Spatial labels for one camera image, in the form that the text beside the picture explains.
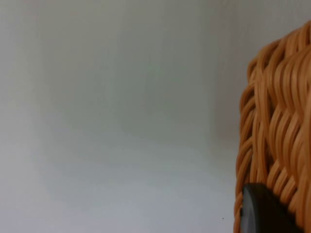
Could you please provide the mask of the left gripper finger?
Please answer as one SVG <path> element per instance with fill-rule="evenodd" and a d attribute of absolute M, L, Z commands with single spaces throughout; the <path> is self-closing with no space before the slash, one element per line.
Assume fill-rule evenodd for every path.
<path fill-rule="evenodd" d="M 249 183 L 242 190 L 243 201 L 239 212 L 242 233 L 302 233 L 294 217 L 266 186 Z"/>

